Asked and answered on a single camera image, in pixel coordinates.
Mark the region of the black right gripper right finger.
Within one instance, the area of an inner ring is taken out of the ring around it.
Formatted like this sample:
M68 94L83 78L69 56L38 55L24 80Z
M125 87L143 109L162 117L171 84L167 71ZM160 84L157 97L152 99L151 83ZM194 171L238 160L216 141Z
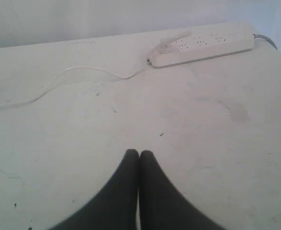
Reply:
M182 196L149 150L140 155L139 207L143 230L211 229L211 220Z

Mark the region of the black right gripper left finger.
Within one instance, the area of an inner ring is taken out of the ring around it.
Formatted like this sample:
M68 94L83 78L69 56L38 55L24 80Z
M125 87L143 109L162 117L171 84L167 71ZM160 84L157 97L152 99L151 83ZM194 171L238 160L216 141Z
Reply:
M103 188L54 230L135 230L139 153L128 149Z

